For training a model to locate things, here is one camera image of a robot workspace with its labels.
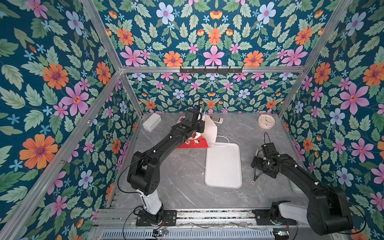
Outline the red white paper bag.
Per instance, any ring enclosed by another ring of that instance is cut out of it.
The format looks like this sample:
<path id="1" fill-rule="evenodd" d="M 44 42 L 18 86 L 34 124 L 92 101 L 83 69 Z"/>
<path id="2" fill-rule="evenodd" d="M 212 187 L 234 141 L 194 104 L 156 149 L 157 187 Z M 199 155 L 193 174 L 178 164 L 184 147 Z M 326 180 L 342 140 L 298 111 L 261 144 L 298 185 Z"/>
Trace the red white paper bag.
<path id="1" fill-rule="evenodd" d="M 216 142 L 217 138 L 224 138 L 226 143 Z M 224 136 L 218 136 L 218 126 L 214 123 L 210 116 L 205 117 L 205 130 L 203 133 L 194 133 L 188 138 L 178 149 L 208 149 L 212 147 L 218 147 L 220 144 L 228 145 L 229 139 Z"/>

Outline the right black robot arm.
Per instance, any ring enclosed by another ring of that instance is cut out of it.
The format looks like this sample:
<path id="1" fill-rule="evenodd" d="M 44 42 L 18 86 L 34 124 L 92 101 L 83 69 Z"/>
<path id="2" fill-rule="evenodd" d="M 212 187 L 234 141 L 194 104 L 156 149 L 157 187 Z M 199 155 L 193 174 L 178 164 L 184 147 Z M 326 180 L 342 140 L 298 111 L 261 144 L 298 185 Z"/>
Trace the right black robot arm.
<path id="1" fill-rule="evenodd" d="M 263 157 L 255 156 L 251 167 L 275 179 L 284 175 L 308 198 L 306 207 L 289 201 L 273 202 L 270 219 L 278 223 L 285 219 L 309 225 L 318 235 L 328 235 L 353 229 L 350 203 L 340 188 L 330 187 L 321 182 L 288 154 L 280 154 L 273 143 L 261 146 Z"/>

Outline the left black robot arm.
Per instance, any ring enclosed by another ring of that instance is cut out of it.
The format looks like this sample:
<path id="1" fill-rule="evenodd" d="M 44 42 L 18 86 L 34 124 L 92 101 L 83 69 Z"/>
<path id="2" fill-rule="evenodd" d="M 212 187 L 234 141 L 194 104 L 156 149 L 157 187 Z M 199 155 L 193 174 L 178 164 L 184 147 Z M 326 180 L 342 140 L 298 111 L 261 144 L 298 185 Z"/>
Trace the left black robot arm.
<path id="1" fill-rule="evenodd" d="M 164 211 L 157 191 L 160 184 L 160 167 L 177 147 L 194 134 L 204 132 L 203 116 L 199 106 L 187 109 L 184 119 L 173 125 L 164 139 L 143 153 L 134 153 L 132 157 L 127 181 L 140 194 L 146 215 L 156 223 L 163 219 Z"/>

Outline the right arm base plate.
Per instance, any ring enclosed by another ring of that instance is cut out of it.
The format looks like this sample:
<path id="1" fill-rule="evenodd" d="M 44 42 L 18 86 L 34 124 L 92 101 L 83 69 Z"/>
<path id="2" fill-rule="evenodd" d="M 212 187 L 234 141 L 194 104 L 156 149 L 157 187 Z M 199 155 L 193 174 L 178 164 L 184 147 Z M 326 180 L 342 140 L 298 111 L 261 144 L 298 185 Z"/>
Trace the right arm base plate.
<path id="1" fill-rule="evenodd" d="M 272 211 L 271 209 L 254 209 L 252 213 L 255 215 L 255 220 L 260 226 L 296 226 L 297 221 L 292 219 L 283 218 L 276 211 Z"/>

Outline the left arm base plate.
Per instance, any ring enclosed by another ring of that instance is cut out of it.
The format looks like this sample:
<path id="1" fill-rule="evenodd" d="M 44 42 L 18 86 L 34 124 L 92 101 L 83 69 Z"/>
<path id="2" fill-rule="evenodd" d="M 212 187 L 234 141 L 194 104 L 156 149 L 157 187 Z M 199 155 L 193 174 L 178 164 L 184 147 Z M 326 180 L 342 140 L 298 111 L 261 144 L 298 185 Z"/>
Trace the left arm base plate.
<path id="1" fill-rule="evenodd" d="M 156 215 L 151 215 L 145 210 L 140 210 L 136 220 L 137 227 L 173 227 L 177 221 L 176 210 L 160 210 Z"/>

